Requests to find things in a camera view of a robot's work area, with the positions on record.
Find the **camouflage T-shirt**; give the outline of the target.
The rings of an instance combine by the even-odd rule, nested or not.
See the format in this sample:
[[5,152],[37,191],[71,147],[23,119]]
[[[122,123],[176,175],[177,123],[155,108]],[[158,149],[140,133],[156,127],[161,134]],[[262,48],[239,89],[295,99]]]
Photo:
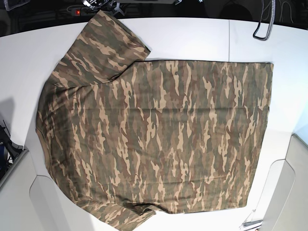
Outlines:
[[156,211],[244,207],[265,135],[273,64],[147,61],[99,11],[42,89],[36,133],[74,204],[120,231]]

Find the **black power strip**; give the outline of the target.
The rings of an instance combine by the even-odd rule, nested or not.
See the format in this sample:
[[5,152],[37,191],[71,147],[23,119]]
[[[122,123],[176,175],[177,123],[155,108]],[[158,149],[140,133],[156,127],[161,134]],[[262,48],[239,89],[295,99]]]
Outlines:
[[80,17],[80,16],[94,16],[99,10],[102,9],[91,9],[89,7],[81,7],[74,5],[67,7],[66,10],[73,17]]

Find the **grey clip bottom right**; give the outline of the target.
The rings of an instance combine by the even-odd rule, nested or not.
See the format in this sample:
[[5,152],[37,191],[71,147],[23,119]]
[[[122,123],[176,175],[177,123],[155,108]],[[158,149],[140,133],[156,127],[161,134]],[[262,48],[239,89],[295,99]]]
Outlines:
[[256,212],[255,209],[252,210],[249,216],[241,224],[241,226],[239,227],[241,231],[256,231],[261,227],[263,223],[262,219],[253,220],[255,212]]

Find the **black equipment left edge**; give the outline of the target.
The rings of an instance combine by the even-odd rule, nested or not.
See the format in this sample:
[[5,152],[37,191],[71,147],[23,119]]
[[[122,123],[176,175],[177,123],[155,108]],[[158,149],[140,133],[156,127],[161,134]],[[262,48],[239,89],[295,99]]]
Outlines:
[[0,126],[0,171],[7,172],[23,150],[23,146],[12,142],[9,130],[3,120],[3,125]]

